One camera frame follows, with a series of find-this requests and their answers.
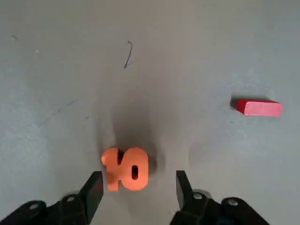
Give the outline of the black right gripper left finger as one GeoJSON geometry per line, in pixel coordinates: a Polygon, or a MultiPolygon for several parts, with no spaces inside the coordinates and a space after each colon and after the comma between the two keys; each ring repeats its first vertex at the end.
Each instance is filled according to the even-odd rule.
{"type": "Polygon", "coordinates": [[[14,210],[2,225],[89,225],[103,197],[103,174],[94,171],[77,194],[64,196],[51,206],[29,201],[14,210]]]}

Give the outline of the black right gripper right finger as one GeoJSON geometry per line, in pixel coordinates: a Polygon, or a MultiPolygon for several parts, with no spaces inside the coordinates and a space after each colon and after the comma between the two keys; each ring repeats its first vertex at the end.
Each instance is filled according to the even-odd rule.
{"type": "Polygon", "coordinates": [[[267,225],[248,203],[228,197],[218,203],[199,191],[194,191],[187,174],[176,172],[176,195],[180,209],[175,212],[172,225],[267,225]]]}

